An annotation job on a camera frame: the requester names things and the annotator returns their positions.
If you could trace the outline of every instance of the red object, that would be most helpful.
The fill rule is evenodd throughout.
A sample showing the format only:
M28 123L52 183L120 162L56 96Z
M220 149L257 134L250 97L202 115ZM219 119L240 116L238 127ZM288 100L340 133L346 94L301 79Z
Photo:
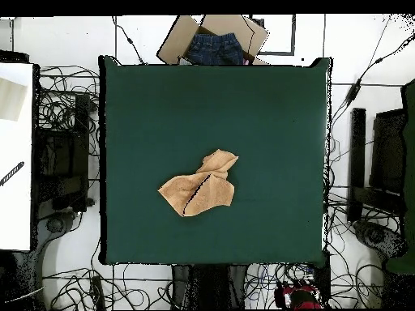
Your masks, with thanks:
M291 298L291 295L295 292L300 291L302 296L299 298L304 298L306 296L306 300L298 300L297 303L293 301L293 298ZM300 310L300 309L321 309L321 305L315 300L313 293L316 291L315 288L313 288L310 285L302 285L302 286L286 286L283 287L282 284L278 285L276 290L274 291L274 297L277 308L286 309L287 306L285 304L285 297L288 295L291 300L290 308L294 310Z

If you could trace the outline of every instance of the white floor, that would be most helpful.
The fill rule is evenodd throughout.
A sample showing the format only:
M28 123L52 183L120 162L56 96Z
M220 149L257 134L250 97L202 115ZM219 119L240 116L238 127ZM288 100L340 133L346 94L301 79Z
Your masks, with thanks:
M267 15L265 27L270 32L266 49L274 51L289 50L289 35L291 20L286 15ZM388 15L297 15L295 40L295 54L292 57L261 56L271 64L308 66L316 58L332 57L334 60L332 72L332 109L335 112L343 101L349 84L357 80L369 65L372 54L378 44L380 35L387 22ZM118 24L122 25L126 33L134 41L137 50L147 63L160 63L156 51L160 48L165 36L174 21L173 16L124 16L118 17ZM405 38L413 33L411 23L398 15L393 15L387 25L374 60L395 50ZM44 66L82 66L99 72L97 58L101 54L116 56L122 64L138 64L138 58L132 46L126 41L122 32L117 33L111 17L54 17L54 18L17 18L14 22L13 35L10 22L0 20L0 49L27 53L30 62ZM373 119L376 113L402 107L400 86L415 79L415 43L406 46L399 53L390 56L374 66L362 80L362 89L357 99L348 111L339 119L334 129L334 136L340 141L340 150L349 149L349 110L353 107L366 109L366 141L372 138ZM68 67L67 74L77 71L76 67ZM90 79L74 79L76 84L87 86ZM369 161L371 145L366 148L366 161ZM91 157L90 178L95 178L98 163ZM347 185L348 157L345 155L340 162L333 164L336 175L335 185ZM366 183L370 173L370 163L366 162ZM345 190L332 191L345 196ZM75 270L91 266L91 256L96 249L100 237L99 215L99 185L96 182L89 191L89 196L96 200L96 205L88 209L83 215L80 227L62 239L52 242L46 252L44 275ZM345 217L339 215L345 223ZM357 242L356 238L346 232L342 236L333 234L333 245L346 258L350 273L367 263L379 264L373 251ZM105 277L111 279L113 268L102 266L93 259L94 267ZM123 288L121 279L126 265L114 268L117 285ZM337 254L332 256L332 279L336 275L345 273L345 264ZM258 267L250 268L253 274ZM62 274L70 277L74 273ZM365 283L382 284L382 276L376 269L366 268L359 277ZM127 288L141 288L145 290L151 300L159 296L157 288L165 287L167 279L171 279L170 266L131 265L125 273L127 279L160 279L160 281L127 280ZM58 294L58 290L65 285L67 279L46 279L45 299L47 304ZM354 279L349 277L333 280L333 292L347 291ZM111 287L104 283L104 290L111 293ZM342 296L356 296L356 289L352 288ZM131 301L141 303L141 295L132 293ZM263 302L269 301L261 297L260 302L251 301L247 307L263 308ZM354 301L348 298L337 297L343 307L353 307ZM69 298L61 297L56 307L70 304ZM144 309L147 301L137 309ZM377 306L376 302L368 306ZM126 301L115 303L115 309L130 309ZM151 309L168 309L164 301L156 302Z

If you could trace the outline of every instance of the green tabletop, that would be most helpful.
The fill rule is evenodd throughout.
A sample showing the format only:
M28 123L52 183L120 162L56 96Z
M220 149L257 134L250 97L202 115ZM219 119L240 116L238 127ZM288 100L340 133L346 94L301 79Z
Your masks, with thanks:
M328 65L105 57L106 263L320 261ZM179 216L157 190L216 149L239 156L231 206Z

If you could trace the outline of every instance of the denim fabric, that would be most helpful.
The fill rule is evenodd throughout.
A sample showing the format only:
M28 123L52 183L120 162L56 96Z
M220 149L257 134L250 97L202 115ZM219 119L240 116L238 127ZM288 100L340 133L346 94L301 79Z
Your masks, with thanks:
M186 55L198 65L242 65L242 47L234 33L223 36L196 34Z

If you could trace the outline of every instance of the crumpled towel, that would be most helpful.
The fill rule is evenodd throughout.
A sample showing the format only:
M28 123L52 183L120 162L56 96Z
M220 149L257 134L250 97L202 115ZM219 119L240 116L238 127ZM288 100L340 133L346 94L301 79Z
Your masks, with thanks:
M203 159L196 174L174 177L162 185L159 192L183 217L198 215L219 205L228 207L234 188L226 181L227 171L237 159L231 152L218 149Z

